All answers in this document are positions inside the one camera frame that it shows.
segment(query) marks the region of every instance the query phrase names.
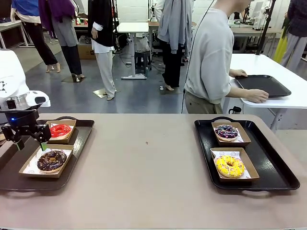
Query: yellow object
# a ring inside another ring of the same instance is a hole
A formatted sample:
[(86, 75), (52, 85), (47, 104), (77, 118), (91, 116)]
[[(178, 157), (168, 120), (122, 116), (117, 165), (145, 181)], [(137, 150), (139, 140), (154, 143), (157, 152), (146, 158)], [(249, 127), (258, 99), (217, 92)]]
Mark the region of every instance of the yellow object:
[(286, 50), (287, 50), (287, 36), (285, 36), (284, 38), (281, 37), (279, 39), (279, 43), (276, 48), (276, 52), (275, 52), (273, 60), (276, 61), (277, 63), (281, 63)]
[(221, 156), (216, 160), (217, 170), (226, 177), (239, 178), (244, 173), (243, 162), (235, 157)]

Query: gray sweatshirt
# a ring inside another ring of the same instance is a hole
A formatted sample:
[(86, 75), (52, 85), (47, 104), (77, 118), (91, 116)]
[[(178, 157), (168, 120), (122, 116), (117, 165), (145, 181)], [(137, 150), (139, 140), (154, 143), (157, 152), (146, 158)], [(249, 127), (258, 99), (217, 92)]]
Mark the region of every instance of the gray sweatshirt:
[(172, 54), (178, 50), (178, 44), (186, 46), (189, 53), (192, 36), (192, 8), (189, 0), (159, 0), (155, 8), (159, 25), (158, 38), (168, 42)]
[(231, 88), (229, 70), (234, 40), (227, 15), (221, 10), (208, 10), (196, 28), (186, 91), (213, 104), (221, 103)]

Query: gray coat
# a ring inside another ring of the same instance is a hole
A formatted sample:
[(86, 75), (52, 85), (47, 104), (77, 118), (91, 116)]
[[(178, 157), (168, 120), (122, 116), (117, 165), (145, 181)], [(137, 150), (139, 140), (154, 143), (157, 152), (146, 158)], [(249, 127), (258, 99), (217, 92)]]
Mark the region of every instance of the gray coat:
[(186, 46), (189, 54), (192, 39), (192, 8), (189, 0), (165, 0), (158, 38), (168, 42), (172, 54), (178, 50), (178, 44)]

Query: black pants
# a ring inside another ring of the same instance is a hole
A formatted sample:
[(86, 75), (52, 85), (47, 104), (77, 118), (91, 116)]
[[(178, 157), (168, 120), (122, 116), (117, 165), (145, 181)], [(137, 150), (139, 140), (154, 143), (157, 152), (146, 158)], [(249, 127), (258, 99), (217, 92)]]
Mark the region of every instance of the black pants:
[(82, 74), (78, 46), (61, 46), (69, 70), (73, 74)]
[(24, 29), (32, 39), (35, 48), (46, 65), (54, 65), (58, 61), (45, 43), (42, 24), (23, 23)]
[(165, 64), (165, 73), (162, 74), (165, 84), (172, 88), (179, 87), (180, 79), (180, 67), (182, 47), (178, 44), (178, 50), (176, 54), (171, 53), (171, 46), (167, 42), (160, 41), (163, 51), (163, 62)]

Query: cardboard box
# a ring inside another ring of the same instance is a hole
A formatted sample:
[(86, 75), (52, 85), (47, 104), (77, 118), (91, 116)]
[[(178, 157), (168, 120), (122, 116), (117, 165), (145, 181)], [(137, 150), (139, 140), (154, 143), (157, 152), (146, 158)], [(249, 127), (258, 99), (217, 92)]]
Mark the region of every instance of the cardboard box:
[(73, 145), (49, 145), (47, 144), (47, 149), (53, 149), (53, 150), (69, 150), (69, 155), (67, 155), (67, 159), (61, 169), (57, 172), (53, 173), (45, 173), (41, 172), (35, 162), (37, 163), (38, 159), (40, 158), (43, 153), (42, 149), (38, 147), (35, 152), (32, 154), (32, 156), (24, 163), (22, 168), (19, 170), (19, 173), (28, 176), (28, 177), (49, 177), (49, 178), (59, 178), (62, 174), (62, 172), (65, 169), (65, 166), (67, 165), (69, 159), (73, 155)]
[[(239, 135), (243, 139), (243, 142), (236, 142), (236, 141), (222, 141), (218, 138), (217, 133), (215, 132), (214, 128), (221, 125), (230, 125), (236, 128), (239, 132)], [(212, 122), (212, 127), (214, 134), (216, 136), (216, 139), (220, 146), (227, 146), (227, 147), (243, 147), (247, 146), (249, 143), (251, 143), (251, 140), (249, 139), (247, 133), (245, 132), (244, 128), (241, 126), (238, 122)]]
[(62, 145), (67, 145), (69, 143), (69, 140), (71, 139), (72, 133), (75, 130), (76, 127), (76, 120), (60, 120), (60, 121), (47, 121), (47, 123), (49, 125), (49, 128), (51, 128), (51, 124), (57, 124), (57, 125), (61, 125), (61, 124), (65, 124), (68, 126), (73, 126), (73, 128), (71, 129), (71, 133), (69, 134), (68, 137), (66, 137), (65, 139), (62, 140), (54, 140), (53, 138), (51, 138), (48, 141), (48, 144), (62, 144)]
[(248, 171), (248, 173), (250, 175), (250, 178), (228, 178), (228, 177), (225, 177), (218, 172), (221, 181), (231, 182), (231, 181), (234, 180), (234, 181), (248, 182), (248, 181), (254, 181), (254, 180), (259, 179), (259, 175), (258, 175), (253, 163), (251, 162), (251, 160), (249, 159), (248, 155), (246, 154), (246, 152), (243, 148), (212, 148), (210, 150), (211, 150), (211, 153), (212, 153), (212, 157), (214, 159), (214, 163), (215, 163), (215, 160), (216, 160), (215, 159), (216, 156), (215, 156), (213, 151), (239, 152), (239, 156), (240, 156), (246, 170)]
[(80, 59), (96, 59), (92, 44), (79, 44), (78, 51)]

